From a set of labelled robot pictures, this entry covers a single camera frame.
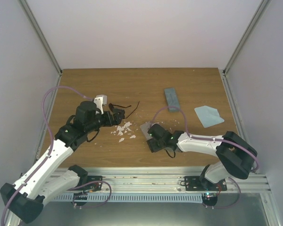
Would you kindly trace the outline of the right aluminium frame post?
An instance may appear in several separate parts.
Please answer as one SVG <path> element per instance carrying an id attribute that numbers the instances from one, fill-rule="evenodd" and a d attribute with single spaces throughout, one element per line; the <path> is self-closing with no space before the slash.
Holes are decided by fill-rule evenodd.
<path id="1" fill-rule="evenodd" d="M 229 73 L 229 71 L 230 71 L 232 65 L 234 64 L 236 58 L 238 57 L 242 48 L 246 44 L 248 38 L 250 37 L 250 35 L 254 31 L 256 25 L 260 21 L 261 17 L 263 16 L 263 14 L 264 14 L 265 10 L 267 9 L 270 2 L 271 2 L 271 0 L 261 0 L 260 1 L 259 6 L 257 7 L 254 15 L 252 16 L 249 24 L 246 27 L 246 30 L 244 31 L 244 33 L 243 33 L 242 37 L 240 38 L 236 48 L 234 49 L 234 52 L 232 53 L 228 63 L 226 64 L 225 68 L 222 71 L 223 76 L 226 76 Z"/>

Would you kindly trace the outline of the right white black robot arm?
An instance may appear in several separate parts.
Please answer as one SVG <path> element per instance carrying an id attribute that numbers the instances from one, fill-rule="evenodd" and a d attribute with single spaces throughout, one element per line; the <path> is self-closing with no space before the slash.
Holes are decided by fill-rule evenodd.
<path id="1" fill-rule="evenodd" d="M 164 150 L 169 157 L 176 153 L 195 152 L 217 157 L 219 161 L 202 170 L 196 182 L 204 191 L 218 189 L 223 180 L 231 176 L 247 179 L 253 164 L 257 163 L 257 151 L 232 131 L 223 136 L 201 136 L 176 130 L 171 133 L 157 123 L 141 125 L 152 153 Z"/>

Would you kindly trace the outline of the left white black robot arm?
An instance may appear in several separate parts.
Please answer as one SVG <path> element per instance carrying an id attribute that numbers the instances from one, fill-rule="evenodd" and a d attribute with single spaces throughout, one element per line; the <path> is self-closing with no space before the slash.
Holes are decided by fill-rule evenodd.
<path id="1" fill-rule="evenodd" d="M 5 183 L 0 188 L 5 209 L 10 210 L 22 222 L 33 222 L 42 212 L 44 206 L 57 195 L 66 190 L 83 190 L 87 187 L 87 171 L 74 165 L 53 182 L 46 180 L 58 166 L 84 142 L 90 142 L 88 135 L 99 133 L 102 127 L 119 125 L 125 118 L 125 111 L 109 104 L 109 110 L 102 109 L 104 103 L 100 98 L 83 101 L 62 126 L 47 151 L 16 182 Z"/>

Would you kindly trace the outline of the aluminium frame post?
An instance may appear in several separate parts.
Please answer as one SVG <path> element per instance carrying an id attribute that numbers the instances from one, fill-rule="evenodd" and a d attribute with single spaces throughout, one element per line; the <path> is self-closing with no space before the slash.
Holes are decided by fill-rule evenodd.
<path id="1" fill-rule="evenodd" d="M 44 47 L 51 63 L 53 64 L 54 68 L 56 69 L 57 73 L 59 76 L 62 75 L 63 70 L 61 69 L 58 61 L 56 60 L 56 57 L 54 56 L 51 47 L 49 46 L 45 35 L 42 32 L 41 27 L 39 26 L 32 10 L 31 7 L 29 6 L 28 2 L 26 0 L 19 0 L 18 1 L 22 10 L 24 11 L 26 17 L 28 18 L 28 21 L 32 25 L 36 35 L 38 36 L 39 41 L 41 42 L 42 46 Z"/>
<path id="2" fill-rule="evenodd" d="M 225 68 L 222 71 L 223 76 L 226 76 L 229 73 L 229 71 L 230 71 L 232 65 L 234 64 L 236 58 L 238 57 L 242 48 L 246 44 L 248 38 L 250 37 L 250 35 L 254 31 L 256 25 L 260 21 L 261 17 L 263 16 L 263 14 L 264 14 L 265 10 L 267 9 L 270 2 L 271 2 L 271 0 L 261 0 L 260 1 L 259 6 L 257 7 L 254 15 L 252 16 L 249 24 L 246 27 L 246 30 L 244 31 L 244 33 L 243 33 L 242 37 L 240 38 L 236 48 L 234 49 L 234 52 L 232 53 L 228 63 L 226 64 Z"/>

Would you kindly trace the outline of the blue cleaning cloth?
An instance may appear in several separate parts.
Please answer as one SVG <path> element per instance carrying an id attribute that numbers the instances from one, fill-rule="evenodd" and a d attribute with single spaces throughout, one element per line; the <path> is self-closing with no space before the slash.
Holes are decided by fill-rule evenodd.
<path id="1" fill-rule="evenodd" d="M 210 106 L 196 107 L 194 111 L 204 128 L 212 127 L 225 121 L 220 117 L 218 110 Z"/>

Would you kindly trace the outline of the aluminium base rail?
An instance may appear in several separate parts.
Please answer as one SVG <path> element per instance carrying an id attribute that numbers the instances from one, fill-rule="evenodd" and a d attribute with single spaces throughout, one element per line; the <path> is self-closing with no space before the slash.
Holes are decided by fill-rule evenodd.
<path id="1" fill-rule="evenodd" d="M 95 167 L 86 168 L 89 175 L 102 176 L 114 193 L 187 193 L 180 186 L 185 176 L 198 176 L 204 167 Z M 58 168 L 46 182 L 58 178 L 67 168 Z M 267 178 L 251 173 L 246 180 L 231 177 L 242 193 L 271 193 Z M 238 192 L 231 180 L 226 179 L 227 191 Z"/>

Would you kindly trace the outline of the left aluminium frame post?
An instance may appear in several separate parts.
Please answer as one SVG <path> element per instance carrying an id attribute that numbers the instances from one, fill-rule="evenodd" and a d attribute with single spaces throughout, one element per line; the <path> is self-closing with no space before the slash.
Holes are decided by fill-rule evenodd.
<path id="1" fill-rule="evenodd" d="M 53 64 L 54 68 L 56 69 L 57 73 L 59 76 L 62 75 L 63 70 L 61 69 L 58 61 L 56 60 L 56 57 L 54 56 L 51 47 L 49 46 L 45 35 L 42 32 L 41 27 L 39 26 L 32 10 L 31 7 L 29 6 L 28 2 L 26 0 L 19 0 L 18 1 L 22 10 L 24 11 L 26 17 L 28 18 L 28 21 L 32 25 L 36 35 L 38 36 L 39 41 L 41 42 L 42 46 L 44 47 L 51 63 Z"/>

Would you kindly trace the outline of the dark lens sunglasses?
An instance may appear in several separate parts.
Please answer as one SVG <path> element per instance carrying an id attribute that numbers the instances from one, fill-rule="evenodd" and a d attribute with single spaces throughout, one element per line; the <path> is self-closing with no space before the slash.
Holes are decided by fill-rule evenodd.
<path id="1" fill-rule="evenodd" d="M 137 108 L 139 107 L 139 104 L 140 104 L 140 101 L 137 103 L 137 106 L 135 107 L 135 109 L 129 114 L 126 114 L 125 109 L 132 107 L 131 105 L 121 106 L 121 105 L 109 103 L 108 107 L 113 114 L 119 115 L 121 119 L 128 119 L 137 110 Z"/>

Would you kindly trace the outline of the blue green glasses case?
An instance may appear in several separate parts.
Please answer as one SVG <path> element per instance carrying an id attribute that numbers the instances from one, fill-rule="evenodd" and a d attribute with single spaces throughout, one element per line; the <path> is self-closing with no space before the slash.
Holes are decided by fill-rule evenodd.
<path id="1" fill-rule="evenodd" d="M 164 89 L 168 110 L 170 112 L 178 112 L 180 109 L 179 100 L 175 88 Z"/>

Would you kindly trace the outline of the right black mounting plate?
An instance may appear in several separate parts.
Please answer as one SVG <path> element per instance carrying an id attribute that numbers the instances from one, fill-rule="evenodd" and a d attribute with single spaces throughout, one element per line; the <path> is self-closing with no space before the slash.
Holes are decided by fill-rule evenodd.
<path id="1" fill-rule="evenodd" d="M 185 176 L 180 182 L 186 191 L 227 191 L 226 181 L 224 179 L 217 183 L 211 183 L 207 180 L 200 180 L 200 176 Z"/>

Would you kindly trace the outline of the grey glasses case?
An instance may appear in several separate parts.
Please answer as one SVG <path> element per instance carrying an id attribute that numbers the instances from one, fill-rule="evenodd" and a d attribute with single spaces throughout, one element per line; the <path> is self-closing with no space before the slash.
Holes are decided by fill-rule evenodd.
<path id="1" fill-rule="evenodd" d="M 144 123 L 140 126 L 140 130 L 143 133 L 146 141 L 152 139 L 151 135 L 148 133 L 151 126 L 152 126 L 152 123 L 150 121 L 146 122 L 146 123 Z"/>

